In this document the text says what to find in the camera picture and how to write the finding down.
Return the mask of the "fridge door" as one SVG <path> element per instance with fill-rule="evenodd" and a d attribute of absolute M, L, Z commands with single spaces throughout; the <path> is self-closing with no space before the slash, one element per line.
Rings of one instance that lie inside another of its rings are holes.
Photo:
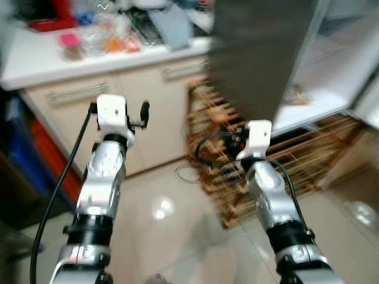
<path fill-rule="evenodd" d="M 245 121 L 274 121 L 330 0 L 216 0 L 208 78 Z"/>

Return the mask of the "white fridge body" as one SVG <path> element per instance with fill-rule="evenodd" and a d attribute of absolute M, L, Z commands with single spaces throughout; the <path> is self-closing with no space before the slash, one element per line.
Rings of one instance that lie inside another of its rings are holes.
<path fill-rule="evenodd" d="M 309 41 L 293 79 L 310 101 L 281 106 L 274 119 L 274 135 L 334 114 L 379 127 L 379 0 L 324 3 L 327 8 L 319 29 Z"/>

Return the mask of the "wooden slatted rack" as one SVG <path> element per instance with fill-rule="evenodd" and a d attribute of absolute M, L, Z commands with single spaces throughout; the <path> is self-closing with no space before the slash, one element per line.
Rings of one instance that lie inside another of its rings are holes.
<path fill-rule="evenodd" d="M 256 216 L 254 198 L 245 187 L 244 172 L 224 154 L 221 128 L 244 125 L 237 111 L 208 79 L 187 84 L 185 136 L 187 155 L 198 171 L 201 189 L 216 207 L 224 229 Z M 296 195 L 319 191 L 319 182 L 364 132 L 363 122 L 336 114 L 314 125 L 273 138 L 267 155 L 281 162 L 293 180 Z"/>

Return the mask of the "colourful snack packet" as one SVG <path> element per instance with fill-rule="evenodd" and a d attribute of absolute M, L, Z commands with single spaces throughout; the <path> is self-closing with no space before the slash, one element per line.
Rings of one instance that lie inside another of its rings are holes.
<path fill-rule="evenodd" d="M 285 105 L 288 106 L 304 106 L 310 105 L 312 102 L 312 98 L 309 93 L 299 86 L 293 86 L 282 100 Z"/>

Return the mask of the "clear bag with orange snacks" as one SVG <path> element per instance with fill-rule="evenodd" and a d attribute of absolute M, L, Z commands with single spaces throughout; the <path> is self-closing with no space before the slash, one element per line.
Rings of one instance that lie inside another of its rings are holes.
<path fill-rule="evenodd" d="M 142 45 L 130 20 L 122 15 L 106 15 L 100 21 L 104 31 L 103 45 L 107 53 L 137 53 Z"/>

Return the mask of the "clear plastic container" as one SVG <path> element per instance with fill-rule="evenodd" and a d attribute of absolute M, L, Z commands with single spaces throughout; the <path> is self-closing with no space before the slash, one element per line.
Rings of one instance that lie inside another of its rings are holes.
<path fill-rule="evenodd" d="M 106 40 L 108 31 L 100 26 L 86 26 L 78 29 L 81 49 L 86 57 L 99 57 L 106 55 Z"/>

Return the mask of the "orange crate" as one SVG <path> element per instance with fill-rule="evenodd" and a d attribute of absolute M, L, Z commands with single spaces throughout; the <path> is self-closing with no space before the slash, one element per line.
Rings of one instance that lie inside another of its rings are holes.
<path fill-rule="evenodd" d="M 43 159 L 46 167 L 48 167 L 52 174 L 52 187 L 55 187 L 60 179 L 60 174 L 62 174 L 64 170 L 68 157 L 60 152 L 38 119 L 33 118 L 30 122 L 30 132 L 34 144 L 41 154 L 41 159 Z M 65 175 L 62 187 L 59 189 L 60 197 L 62 197 L 71 208 L 76 208 L 76 200 L 78 200 L 82 185 L 83 182 L 81 178 L 74 171 L 74 165 L 71 165 Z"/>

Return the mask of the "jar with pink lid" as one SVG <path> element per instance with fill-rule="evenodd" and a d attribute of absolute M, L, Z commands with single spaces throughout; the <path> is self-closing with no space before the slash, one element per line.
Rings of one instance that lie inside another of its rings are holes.
<path fill-rule="evenodd" d="M 75 62 L 83 60 L 81 51 L 81 41 L 75 33 L 62 33 L 59 35 L 59 43 L 62 47 L 62 54 L 65 60 Z"/>

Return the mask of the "blue crate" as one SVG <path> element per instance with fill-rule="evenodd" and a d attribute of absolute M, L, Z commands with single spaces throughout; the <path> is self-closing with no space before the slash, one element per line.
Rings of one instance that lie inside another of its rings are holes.
<path fill-rule="evenodd" d="M 0 106 L 0 148 L 33 191 L 49 197 L 56 178 L 36 148 L 29 112 L 18 96 L 5 98 Z"/>

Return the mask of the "red box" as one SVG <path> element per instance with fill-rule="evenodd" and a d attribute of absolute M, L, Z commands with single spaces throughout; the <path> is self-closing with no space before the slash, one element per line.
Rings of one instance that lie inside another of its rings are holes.
<path fill-rule="evenodd" d="M 49 32 L 76 27 L 70 0 L 28 0 L 35 19 L 27 22 L 37 32 Z"/>

